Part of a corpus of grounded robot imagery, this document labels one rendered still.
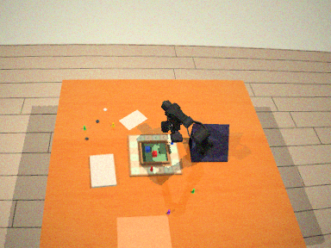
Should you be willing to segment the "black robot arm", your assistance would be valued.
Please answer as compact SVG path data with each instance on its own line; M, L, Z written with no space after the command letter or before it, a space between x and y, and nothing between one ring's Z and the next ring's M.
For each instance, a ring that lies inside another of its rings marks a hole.
M205 156L209 153L214 147L214 143L208 138L210 136L210 130L202 124L200 121L194 121L190 116L187 116L183 113L180 106L177 103L171 103L169 100L163 101L161 108L165 111L165 115L171 118L172 122L179 123L181 122L187 129L189 137L196 143L197 151ZM196 130L191 136L189 134L189 127L193 124L202 125ZM163 133L172 132L173 125L171 121L162 121L161 122L161 131Z

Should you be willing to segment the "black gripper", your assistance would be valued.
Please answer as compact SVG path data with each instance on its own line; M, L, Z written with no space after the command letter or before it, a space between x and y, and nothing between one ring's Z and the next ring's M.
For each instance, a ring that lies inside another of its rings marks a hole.
M179 142L183 142L183 136L182 134L178 131L181 130L180 125L182 125L181 122L179 123L174 123L172 122L171 118L166 117L166 119L169 121L171 121L171 124L173 125L172 127L172 132L170 133L170 137L171 137L171 142L172 143L179 143Z

